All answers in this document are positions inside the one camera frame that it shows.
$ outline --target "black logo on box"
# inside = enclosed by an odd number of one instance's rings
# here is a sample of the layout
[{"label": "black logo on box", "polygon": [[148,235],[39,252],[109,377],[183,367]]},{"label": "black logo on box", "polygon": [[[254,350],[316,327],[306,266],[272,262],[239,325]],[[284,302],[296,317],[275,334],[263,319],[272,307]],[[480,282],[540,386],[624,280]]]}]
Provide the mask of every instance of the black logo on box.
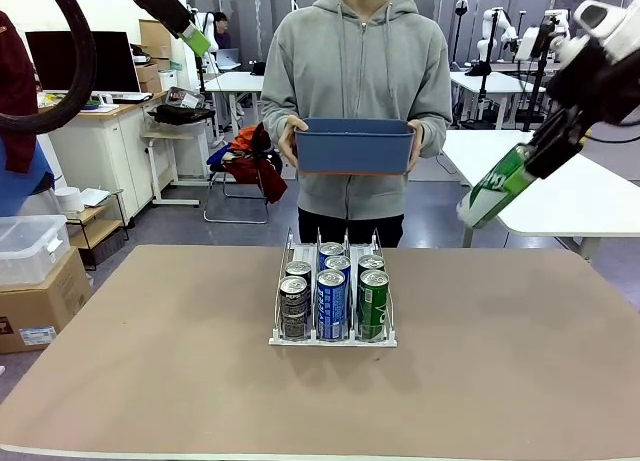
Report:
[{"label": "black logo on box", "polygon": [[9,324],[9,318],[6,316],[0,316],[0,336],[3,334],[13,334],[13,329]]}]

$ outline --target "person's hand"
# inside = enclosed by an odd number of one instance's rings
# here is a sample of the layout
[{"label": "person's hand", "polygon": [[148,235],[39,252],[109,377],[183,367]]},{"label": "person's hand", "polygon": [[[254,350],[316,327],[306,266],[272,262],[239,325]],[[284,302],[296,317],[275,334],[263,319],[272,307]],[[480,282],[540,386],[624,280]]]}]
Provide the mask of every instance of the person's hand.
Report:
[{"label": "person's hand", "polygon": [[287,125],[284,128],[284,132],[278,140],[278,149],[280,153],[287,158],[289,164],[298,169],[298,157],[296,156],[296,128],[300,131],[306,131],[309,129],[307,123],[294,115],[287,116]]},{"label": "person's hand", "polygon": [[409,158],[409,169],[407,173],[413,171],[416,167],[418,159],[420,159],[420,151],[422,150],[422,136],[424,134],[424,127],[422,123],[417,120],[409,121],[409,126],[413,128],[413,146],[411,148],[411,158]]}]

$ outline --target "gray hoodie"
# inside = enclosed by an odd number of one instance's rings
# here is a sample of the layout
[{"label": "gray hoodie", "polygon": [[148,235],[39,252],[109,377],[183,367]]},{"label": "gray hoodie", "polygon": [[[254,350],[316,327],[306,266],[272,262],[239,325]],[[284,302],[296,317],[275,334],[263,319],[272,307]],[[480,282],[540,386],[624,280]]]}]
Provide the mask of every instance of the gray hoodie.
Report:
[{"label": "gray hoodie", "polygon": [[[342,0],[294,11],[276,31],[264,77],[263,119],[274,142],[286,118],[419,120],[422,156],[438,154],[451,122],[447,44],[413,0],[391,0],[368,23]],[[298,173],[298,206],[342,219],[404,213],[407,176]]]}]

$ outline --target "zipper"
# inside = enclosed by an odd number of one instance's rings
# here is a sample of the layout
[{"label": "zipper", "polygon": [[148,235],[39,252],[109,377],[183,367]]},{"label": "zipper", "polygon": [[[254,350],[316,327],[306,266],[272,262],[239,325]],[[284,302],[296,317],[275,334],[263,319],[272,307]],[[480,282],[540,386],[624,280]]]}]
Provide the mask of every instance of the zipper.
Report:
[{"label": "zipper", "polygon": [[[362,97],[362,83],[364,81],[364,38],[367,34],[367,23],[360,24],[362,36],[360,37],[360,80],[358,84],[358,99],[356,101],[355,116],[358,117],[358,111],[360,111],[360,98]],[[349,175],[347,178],[347,184],[344,188],[344,207],[345,207],[345,219],[349,222],[349,188],[353,176]]]}]

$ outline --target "black pants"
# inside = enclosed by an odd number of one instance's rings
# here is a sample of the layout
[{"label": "black pants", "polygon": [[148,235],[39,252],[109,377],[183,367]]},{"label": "black pants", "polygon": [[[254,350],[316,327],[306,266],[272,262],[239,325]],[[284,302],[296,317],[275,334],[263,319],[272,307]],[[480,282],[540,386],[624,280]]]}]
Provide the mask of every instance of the black pants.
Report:
[{"label": "black pants", "polygon": [[403,234],[403,221],[404,216],[394,216],[393,218],[347,222],[344,219],[322,216],[298,209],[298,229],[302,243],[315,243],[318,240],[318,228],[323,242],[342,243],[348,227],[351,244],[371,243],[373,231],[377,229],[380,245],[383,248],[397,248]]}]

